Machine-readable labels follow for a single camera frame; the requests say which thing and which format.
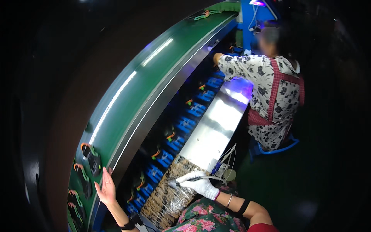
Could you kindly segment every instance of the floral shirt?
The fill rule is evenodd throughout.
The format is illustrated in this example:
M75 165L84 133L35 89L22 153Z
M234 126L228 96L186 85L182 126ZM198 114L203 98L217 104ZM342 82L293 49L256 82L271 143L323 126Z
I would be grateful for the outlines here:
M228 186L219 189L228 194L233 192L238 196L238 193ZM223 205L203 197L183 211L176 226L167 228L163 232L246 232L245 225L235 217L235 214ZM267 224L256 224L248 230L248 232L255 231L278 232L274 226Z
M291 63L283 56L275 57L281 73L299 78L298 63L294 69ZM254 84L250 106L259 115L268 119L270 93L273 84L274 71L267 56L229 56L223 55L219 59L219 69L225 74L226 81L244 78ZM299 106L299 85L281 80L273 111L274 125L250 125L249 134L268 150L276 150L290 129L291 120Z

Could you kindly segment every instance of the person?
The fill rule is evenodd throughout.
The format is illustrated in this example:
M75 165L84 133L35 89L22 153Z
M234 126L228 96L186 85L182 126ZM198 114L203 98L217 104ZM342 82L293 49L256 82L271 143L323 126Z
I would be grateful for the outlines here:
M248 114L249 134L264 150L279 148L299 105L304 104L304 81L294 59L294 41L284 27L266 27L259 35L264 55L229 56L216 53L213 61L226 81L244 78L253 83Z
M205 230L208 232L246 232L238 215L250 220L248 232L278 232L273 226L268 211L258 203L238 197L237 193L228 187L217 189L209 179L187 181L205 175L202 171L196 171L177 179L181 187L194 189L204 197L190 204L180 215L177 225L165 229L164 232ZM123 232L139 232L116 201L116 187L105 167L102 183L102 189L100 189L99 184L95 182L98 197L107 206L118 226Z

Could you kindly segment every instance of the hand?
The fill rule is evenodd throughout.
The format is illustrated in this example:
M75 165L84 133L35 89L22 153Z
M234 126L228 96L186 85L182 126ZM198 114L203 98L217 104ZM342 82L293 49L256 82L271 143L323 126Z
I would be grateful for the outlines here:
M189 179L193 179L200 176L206 176L203 171L196 171L188 173L184 176L179 177L176 181L179 182L180 186L182 187L189 187L194 189L197 193L201 194L202 196L209 198L211 200L215 200L219 195L220 190L215 188L211 183L209 178L203 178L201 180L196 181L187 181Z
M102 190L99 187L97 182L94 182L96 193L98 194L99 199L106 206L111 205L116 202L116 187L114 181L111 177L112 171L108 173L107 169L103 167L103 181L102 181Z

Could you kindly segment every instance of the knitted glove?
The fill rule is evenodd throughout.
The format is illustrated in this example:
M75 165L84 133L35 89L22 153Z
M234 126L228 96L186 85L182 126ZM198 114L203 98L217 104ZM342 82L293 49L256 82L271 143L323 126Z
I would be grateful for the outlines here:
M202 196L209 198L211 200L215 200L218 197L220 190L215 188L210 183L209 178L203 178L201 180L196 181L187 181L189 179L193 179L199 176L206 176L206 174L203 171L191 172L184 176L179 177L178 179L176 179L176 181L179 182L180 186L182 187L194 189L197 193L201 194Z

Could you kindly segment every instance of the blue chair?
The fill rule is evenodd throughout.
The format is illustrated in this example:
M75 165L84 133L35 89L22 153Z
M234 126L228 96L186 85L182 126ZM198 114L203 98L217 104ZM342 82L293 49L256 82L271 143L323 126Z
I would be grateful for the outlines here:
M288 145L287 147L277 149L277 150L274 150L274 151L263 151L261 144L258 141L256 141L254 137L251 137L250 145L249 145L250 163L254 162L254 156L258 156L258 155L261 155L261 154L269 155L269 154L280 153L282 151L286 151L286 150L292 148L293 146L295 146L296 144L299 143L299 139L294 138L292 136L292 134L290 134L288 136L288 139L292 140L293 143Z

